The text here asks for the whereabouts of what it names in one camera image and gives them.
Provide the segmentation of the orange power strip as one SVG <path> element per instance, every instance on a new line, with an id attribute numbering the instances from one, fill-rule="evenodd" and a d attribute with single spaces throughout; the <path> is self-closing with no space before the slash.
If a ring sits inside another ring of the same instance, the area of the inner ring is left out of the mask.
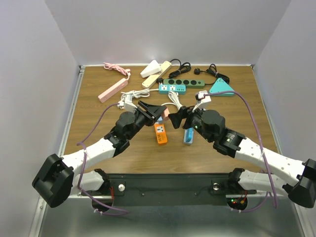
<path id="1" fill-rule="evenodd" d="M 167 144 L 168 140 L 167 140 L 167 135 L 166 135 L 164 124 L 155 123 L 154 128 L 155 128 L 155 133 L 156 133 L 156 138 L 157 138 L 158 144 L 159 145 Z"/>

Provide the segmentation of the pink cube adapter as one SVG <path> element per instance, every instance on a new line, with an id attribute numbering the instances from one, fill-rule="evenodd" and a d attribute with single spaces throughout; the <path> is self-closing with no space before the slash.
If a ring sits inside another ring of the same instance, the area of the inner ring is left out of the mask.
<path id="1" fill-rule="evenodd" d="M 162 112 L 162 114 L 161 114 L 160 117 L 162 117 L 163 121 L 167 121 L 167 120 L 169 120 L 169 117 L 168 117 L 169 114 L 170 114 L 169 109 L 166 108 L 166 109 Z"/>

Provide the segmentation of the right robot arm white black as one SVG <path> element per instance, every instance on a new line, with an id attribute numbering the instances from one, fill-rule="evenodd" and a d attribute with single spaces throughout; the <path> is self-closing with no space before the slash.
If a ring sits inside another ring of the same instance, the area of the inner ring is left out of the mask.
<path id="1" fill-rule="evenodd" d="M 252 163 L 266 173 L 255 173 L 236 168 L 227 180 L 227 187 L 233 193 L 264 191 L 288 197 L 292 202 L 305 208 L 313 208 L 316 202 L 316 162 L 288 158 L 256 144 L 245 135 L 225 125 L 225 118 L 215 110 L 200 110 L 183 106 L 178 112 L 169 114 L 174 128 L 182 120 L 184 129 L 193 128 L 213 148 L 235 159 Z"/>

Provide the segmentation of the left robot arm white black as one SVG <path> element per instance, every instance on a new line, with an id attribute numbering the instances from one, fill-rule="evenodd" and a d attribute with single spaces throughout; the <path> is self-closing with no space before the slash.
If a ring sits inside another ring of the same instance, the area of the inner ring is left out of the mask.
<path id="1" fill-rule="evenodd" d="M 130 140 L 144 127 L 152 126 L 164 114 L 166 106 L 146 104 L 142 101 L 133 112 L 123 112 L 111 131 L 96 143 L 59 157 L 52 154 L 46 158 L 32 186 L 37 193 L 54 208 L 61 205 L 70 195 L 83 192 L 82 181 L 87 164 L 95 165 L 105 159 L 114 158 L 124 152 Z"/>

